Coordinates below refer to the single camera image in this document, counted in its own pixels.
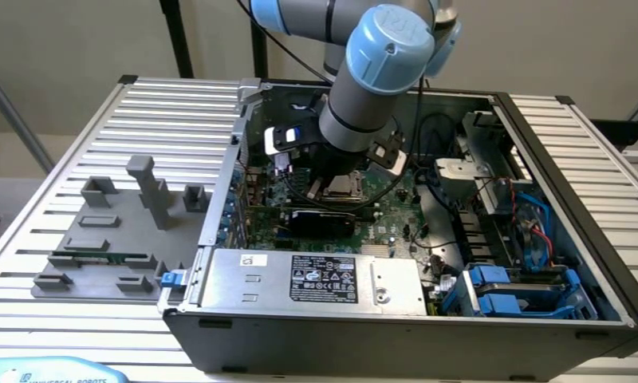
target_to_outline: wire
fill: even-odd
[[[546,234],[546,237],[550,236],[552,233],[552,230],[551,230],[551,209],[547,207],[547,205],[544,203],[542,203],[536,198],[534,198],[531,195],[518,191],[515,193],[516,197],[519,197],[520,199],[523,199],[524,201],[527,201],[528,203],[531,203],[532,205],[535,205],[538,208],[540,208],[540,210],[543,211],[543,217],[546,219],[546,222],[543,224],[543,228],[542,228],[542,231],[543,231],[543,234]]]
[[[262,31],[262,33],[268,37],[268,39],[274,42],[274,44],[278,45],[278,48],[280,48],[280,50],[283,52],[286,52],[287,56],[290,56],[290,58],[292,60],[295,60],[295,62],[315,76],[318,77],[323,82],[328,83],[328,84],[332,84],[332,81],[328,80],[328,78],[320,74],[316,69],[314,69],[311,66],[307,65],[307,63],[295,55],[295,53],[292,53],[290,51],[288,48],[286,48],[286,46],[276,40],[276,38],[274,38],[274,36],[271,36],[271,34],[268,33],[268,31],[256,23],[256,20],[255,20],[255,17],[252,16],[252,14],[250,13],[250,11],[247,10],[247,8],[244,8],[244,5],[243,3],[240,2],[240,0],[235,0],[235,2],[238,3],[238,6],[240,7],[240,9],[243,10],[244,14],[247,15],[247,18],[250,19],[250,21],[252,22],[252,24],[255,24],[256,28],[259,28],[259,30]]]
[[[499,181],[499,180],[506,181],[510,185],[510,205],[511,205],[510,206],[510,213],[512,215],[511,222],[514,222],[515,221],[516,203],[514,202],[515,193],[514,193],[512,180],[508,177],[492,177],[492,178],[487,179],[484,181],[484,183],[482,184],[482,186],[478,188],[478,190],[472,193],[472,195],[467,199],[466,204],[468,204],[475,199],[475,197],[479,195],[479,192],[483,190],[483,188],[488,185],[490,182]]]
[[[422,98],[423,98],[422,84],[423,84],[423,78],[420,77],[419,81],[418,81],[419,87],[418,87],[418,100],[416,100],[416,103],[415,103],[415,116],[414,116],[414,142],[411,143],[411,146],[414,146],[414,144],[415,144],[415,137],[418,135],[418,130],[419,130],[419,126],[420,126],[418,124],[418,119],[419,119],[419,110],[420,110],[420,104],[422,104]],[[396,178],[392,180],[392,182],[387,185],[387,187],[384,189],[382,189],[364,203],[359,203],[358,205],[355,205],[352,207],[347,207],[347,208],[336,208],[334,206],[328,206],[328,205],[310,199],[306,195],[303,195],[291,186],[286,173],[282,173],[280,179],[282,179],[283,184],[286,185],[287,190],[303,202],[306,202],[306,203],[314,205],[315,207],[319,207],[319,208],[322,208],[327,211],[335,211],[338,213],[352,213],[354,211],[359,211],[363,207],[367,207],[367,206],[372,205],[382,198],[382,196],[386,195],[394,189],[394,187],[398,185],[399,181],[402,180],[403,176],[406,175],[406,169],[408,168],[408,165],[411,163],[412,158],[414,158],[412,153],[408,153],[408,155],[406,156],[406,162],[403,163],[402,172],[399,173]]]
[[[423,120],[420,121],[420,129],[418,130],[418,147],[415,148],[415,150],[418,151],[418,155],[415,157],[415,160],[416,160],[418,163],[420,161],[420,159],[419,159],[419,157],[420,157],[420,143],[423,142],[423,140],[420,139],[420,133],[423,132],[424,123],[434,117],[446,118],[446,120],[450,122],[450,126],[451,126],[451,132],[450,132],[451,133],[451,139],[450,139],[448,147],[446,148],[446,154],[450,152],[450,149],[454,146],[454,137],[455,137],[455,132],[454,132],[455,121],[454,121],[454,119],[446,113],[442,113],[442,112],[430,113],[427,116],[423,117]],[[439,141],[440,141],[440,135],[439,135],[439,132],[436,132],[436,126],[434,126],[434,128],[432,128],[432,132],[436,134],[436,136],[439,137]],[[427,149],[430,148],[430,140],[428,140],[427,144],[424,145],[424,147],[426,147],[424,155],[427,156],[427,151],[428,151]]]
[[[439,247],[443,247],[443,246],[446,246],[446,245],[451,245],[451,244],[454,244],[454,243],[458,243],[456,241],[448,241],[448,242],[442,243],[440,245],[434,245],[434,246],[424,246],[424,245],[422,245],[422,244],[418,242],[418,234],[419,234],[420,230],[423,230],[423,227],[426,227],[426,226],[427,226],[427,223],[418,228],[418,230],[414,232],[414,235],[411,236],[411,240],[412,240],[412,242],[415,243],[415,246],[418,246],[418,247],[422,248],[422,249],[431,250],[431,249],[438,249]]]
[[[402,124],[399,123],[399,120],[396,119],[396,117],[394,115],[391,115],[390,117],[392,118],[394,126],[396,127],[394,129],[394,132],[400,133],[402,132]]]
[[[436,195],[435,192],[435,187],[432,186],[432,183],[430,182],[430,170],[424,173],[424,181],[426,181],[426,186],[427,186],[427,191],[432,195],[432,198],[435,198],[436,203],[444,208],[446,212],[450,214],[451,218],[455,217],[455,212],[450,208],[448,204],[446,201],[442,200],[442,198]]]
[[[546,236],[546,234],[543,234],[543,232],[542,232],[539,229],[536,229],[535,227],[531,228],[531,232],[532,232],[534,234],[536,234],[540,239],[543,239],[543,242],[546,242],[546,247],[547,247],[547,259],[548,259],[550,265],[552,266],[552,242],[551,242],[551,240],[548,239],[548,237]]]

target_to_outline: open computer chassis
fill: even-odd
[[[634,353],[638,283],[511,96],[410,91],[383,129],[383,139],[403,136],[407,174],[380,203],[344,215],[292,198],[263,149],[264,129],[315,114],[326,92],[314,82],[239,84],[195,259],[159,300],[192,364],[547,381]],[[292,158],[306,192],[308,165],[302,152]],[[320,200],[350,206],[387,182],[358,168]]]

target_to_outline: black metal bar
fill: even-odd
[[[182,13],[179,0],[159,0],[162,14],[166,16],[167,31],[170,32],[171,50],[176,61],[176,70],[180,78],[192,78],[191,57],[188,56],[187,37],[183,33]]]
[[[267,78],[266,68],[266,36],[256,27],[255,22],[250,20],[250,44],[252,45],[252,67],[255,77]]]

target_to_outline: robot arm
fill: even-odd
[[[250,0],[250,9],[256,22],[268,30],[344,46],[360,16],[374,6],[400,6],[432,26],[438,3],[438,0]]]
[[[414,86],[430,67],[436,72],[455,42],[459,24],[447,24],[435,48],[436,0],[402,0],[394,5],[372,0],[252,0],[255,20],[268,29],[319,41],[344,44],[327,101],[318,120],[274,127],[266,140],[267,154],[283,156],[308,146],[315,164],[312,188],[319,192],[334,176],[351,172],[364,157],[396,176],[404,155],[400,140],[376,144],[376,134],[392,115],[398,97]],[[439,52],[440,59],[434,59]],[[284,140],[287,131],[292,139]],[[280,161],[288,164],[287,154]]]

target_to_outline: motherboard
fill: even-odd
[[[411,174],[403,177],[398,187],[371,207],[355,214],[331,215],[318,213],[291,198],[286,185],[275,180],[271,168],[247,170],[246,227],[250,249],[410,257],[410,235],[424,222]],[[308,170],[296,169],[292,184],[299,190],[306,187],[307,178]],[[322,202],[338,206],[359,203],[367,195],[380,191],[387,182],[367,171],[354,171],[335,177],[323,192]],[[299,219],[302,224],[292,225],[292,221]],[[314,233],[298,233],[298,228]]]

